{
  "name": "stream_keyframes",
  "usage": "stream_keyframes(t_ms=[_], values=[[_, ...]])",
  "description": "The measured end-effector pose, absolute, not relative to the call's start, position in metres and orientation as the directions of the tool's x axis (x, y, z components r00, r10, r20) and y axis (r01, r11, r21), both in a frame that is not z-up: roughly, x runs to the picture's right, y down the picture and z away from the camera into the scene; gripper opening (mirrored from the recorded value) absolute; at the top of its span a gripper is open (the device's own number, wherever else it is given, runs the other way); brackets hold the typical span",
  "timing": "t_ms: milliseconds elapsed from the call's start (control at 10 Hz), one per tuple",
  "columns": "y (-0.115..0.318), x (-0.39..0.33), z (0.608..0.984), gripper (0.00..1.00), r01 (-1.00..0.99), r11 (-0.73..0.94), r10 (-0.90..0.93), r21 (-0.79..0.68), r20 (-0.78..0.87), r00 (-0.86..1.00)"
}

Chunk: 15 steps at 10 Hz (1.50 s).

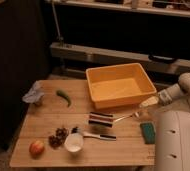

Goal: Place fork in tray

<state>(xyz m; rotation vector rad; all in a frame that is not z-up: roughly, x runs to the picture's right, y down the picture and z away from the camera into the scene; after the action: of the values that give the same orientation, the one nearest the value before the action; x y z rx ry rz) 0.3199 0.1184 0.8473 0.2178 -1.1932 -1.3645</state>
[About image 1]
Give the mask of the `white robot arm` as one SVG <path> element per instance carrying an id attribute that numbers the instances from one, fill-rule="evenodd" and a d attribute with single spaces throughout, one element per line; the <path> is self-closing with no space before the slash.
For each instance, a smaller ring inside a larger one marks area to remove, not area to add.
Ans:
<path id="1" fill-rule="evenodd" d="M 147 98 L 139 107 L 168 105 L 184 96 L 189 97 L 190 106 L 190 73 L 181 74 L 176 84 Z M 169 110 L 158 115 L 154 171 L 190 171 L 190 112 Z"/>

